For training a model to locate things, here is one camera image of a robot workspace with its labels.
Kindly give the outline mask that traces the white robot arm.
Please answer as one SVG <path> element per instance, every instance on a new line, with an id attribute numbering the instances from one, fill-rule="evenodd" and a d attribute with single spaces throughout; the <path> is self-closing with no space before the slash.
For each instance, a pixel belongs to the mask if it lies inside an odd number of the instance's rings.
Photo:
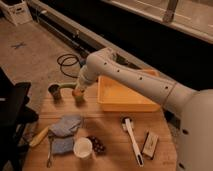
<path id="1" fill-rule="evenodd" d="M 151 99 L 181 119 L 176 171 L 213 171 L 213 89 L 194 90 L 177 81 L 122 66 L 109 47 L 90 53 L 76 88 L 85 91 L 108 76 Z"/>

